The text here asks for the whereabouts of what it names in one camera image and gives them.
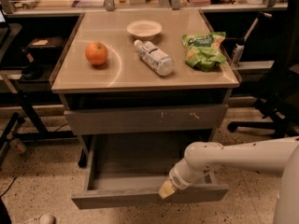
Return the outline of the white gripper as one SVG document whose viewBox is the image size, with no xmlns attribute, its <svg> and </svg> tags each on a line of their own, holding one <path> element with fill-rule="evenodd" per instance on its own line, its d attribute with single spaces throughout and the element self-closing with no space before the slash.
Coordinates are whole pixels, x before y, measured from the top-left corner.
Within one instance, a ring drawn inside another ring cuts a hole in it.
<svg viewBox="0 0 299 224">
<path fill-rule="evenodd" d="M 200 178 L 208 175 L 212 168 L 206 164 L 181 159 L 169 172 L 169 178 L 163 182 L 158 194 L 164 200 L 175 194 L 178 189 L 184 190 Z"/>
</svg>

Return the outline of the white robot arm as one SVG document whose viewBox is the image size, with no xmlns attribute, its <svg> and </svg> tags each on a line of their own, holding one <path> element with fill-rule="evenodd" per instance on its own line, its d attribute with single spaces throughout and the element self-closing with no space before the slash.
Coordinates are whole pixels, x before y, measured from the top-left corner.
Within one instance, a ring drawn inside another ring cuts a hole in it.
<svg viewBox="0 0 299 224">
<path fill-rule="evenodd" d="M 169 172 L 159 195 L 165 199 L 222 167 L 234 167 L 281 178 L 273 224 L 299 224 L 299 139 L 272 139 L 224 146 L 217 142 L 189 144 Z"/>
</svg>

